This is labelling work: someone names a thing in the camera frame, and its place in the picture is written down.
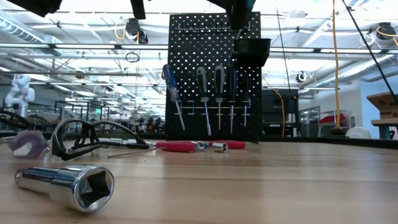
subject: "red handle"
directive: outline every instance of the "red handle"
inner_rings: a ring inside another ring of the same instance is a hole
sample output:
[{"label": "red handle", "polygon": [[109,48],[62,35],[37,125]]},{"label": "red handle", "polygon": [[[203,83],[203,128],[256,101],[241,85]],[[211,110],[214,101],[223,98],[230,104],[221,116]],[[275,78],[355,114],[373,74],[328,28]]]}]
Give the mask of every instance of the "red handle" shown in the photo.
[{"label": "red handle", "polygon": [[224,140],[217,140],[217,141],[211,141],[209,142],[209,145],[212,146],[213,143],[223,143],[225,142],[228,145],[228,149],[245,149],[246,148],[246,143],[244,141],[224,141]]},{"label": "red handle", "polygon": [[157,142],[156,147],[167,147],[162,150],[168,152],[195,152],[197,149],[192,142]]}]

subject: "screwdriver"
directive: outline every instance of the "screwdriver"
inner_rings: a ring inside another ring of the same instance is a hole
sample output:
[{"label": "screwdriver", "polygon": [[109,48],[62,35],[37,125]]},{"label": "screwdriver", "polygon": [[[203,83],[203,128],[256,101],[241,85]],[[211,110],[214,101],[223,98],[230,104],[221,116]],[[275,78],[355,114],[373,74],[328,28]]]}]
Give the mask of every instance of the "screwdriver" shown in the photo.
[{"label": "screwdriver", "polygon": [[234,122],[234,103],[236,97],[236,70],[232,65],[227,67],[227,79],[228,79],[228,103],[230,103],[230,119],[231,119],[231,134],[233,130]]},{"label": "screwdriver", "polygon": [[185,131],[184,120],[182,119],[180,106],[178,105],[178,100],[179,100],[180,96],[177,93],[177,83],[175,82],[174,72],[170,65],[163,66],[163,75],[164,75],[164,78],[166,79],[167,89],[170,92],[170,99],[175,103],[175,106],[177,107],[177,113],[180,116],[182,129]]},{"label": "screwdriver", "polygon": [[223,102],[225,71],[224,67],[219,65],[214,71],[214,81],[216,83],[216,102],[218,102],[218,129],[221,130],[221,103]]},{"label": "screwdriver", "polygon": [[206,113],[206,122],[207,122],[207,133],[211,136],[211,128],[210,128],[210,121],[209,121],[209,114],[207,112],[207,102],[209,98],[207,97],[207,77],[206,77],[206,70],[203,67],[199,67],[197,69],[197,81],[199,84],[199,90],[201,93],[200,101],[205,103],[205,113]]},{"label": "screwdriver", "polygon": [[246,118],[248,116],[247,107],[250,101],[249,99],[249,75],[247,73],[243,74],[242,78],[242,89],[243,89],[243,100],[244,103],[244,123],[243,126],[246,127]]}]

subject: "black pegboard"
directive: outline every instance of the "black pegboard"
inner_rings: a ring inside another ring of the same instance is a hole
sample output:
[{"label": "black pegboard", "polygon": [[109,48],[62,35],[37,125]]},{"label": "black pegboard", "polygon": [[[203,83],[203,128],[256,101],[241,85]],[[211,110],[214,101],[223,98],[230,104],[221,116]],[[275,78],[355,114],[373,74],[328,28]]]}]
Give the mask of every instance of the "black pegboard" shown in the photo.
[{"label": "black pegboard", "polygon": [[[181,111],[186,130],[182,130],[180,119],[169,93],[166,99],[165,132],[167,139],[192,137],[200,139],[231,139],[234,136],[256,139],[262,134],[261,68],[239,67],[237,80],[237,102],[234,104],[233,134],[230,134],[229,103],[224,91],[221,113],[221,131],[218,130],[218,103],[215,101],[214,69],[222,65],[226,69],[233,51],[238,32],[228,29],[226,14],[177,14],[170,16],[168,63],[173,68],[181,97]],[[252,18],[240,33],[239,38],[261,38],[260,13],[253,12]],[[197,68],[205,67],[208,80],[208,113],[212,137],[208,137],[204,103],[200,102],[197,82]],[[247,109],[247,125],[244,123],[241,79],[243,74],[250,77],[249,97],[251,107]]]}]

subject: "white robot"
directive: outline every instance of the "white robot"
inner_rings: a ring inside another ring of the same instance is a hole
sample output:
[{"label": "white robot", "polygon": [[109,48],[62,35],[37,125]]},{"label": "white robot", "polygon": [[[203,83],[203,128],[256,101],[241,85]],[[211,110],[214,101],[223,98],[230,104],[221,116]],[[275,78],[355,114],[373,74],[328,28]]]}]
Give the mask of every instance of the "white robot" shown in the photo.
[{"label": "white robot", "polygon": [[27,75],[17,75],[11,82],[11,90],[7,94],[6,109],[13,112],[13,105],[19,105],[19,115],[26,117],[28,102],[35,100],[35,90],[29,87],[31,78]]}]

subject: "wooden table surface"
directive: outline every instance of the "wooden table surface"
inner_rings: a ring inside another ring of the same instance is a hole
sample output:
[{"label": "wooden table surface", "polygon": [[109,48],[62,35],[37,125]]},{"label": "wooden table surface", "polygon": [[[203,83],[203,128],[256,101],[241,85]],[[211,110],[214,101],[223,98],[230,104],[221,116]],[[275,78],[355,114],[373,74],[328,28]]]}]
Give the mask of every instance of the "wooden table surface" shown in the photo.
[{"label": "wooden table surface", "polygon": [[[101,149],[74,161],[17,160],[0,145],[0,223],[397,223],[398,151],[312,143],[249,144],[226,154]],[[14,186],[18,168],[99,164],[112,199],[87,215]]]}]

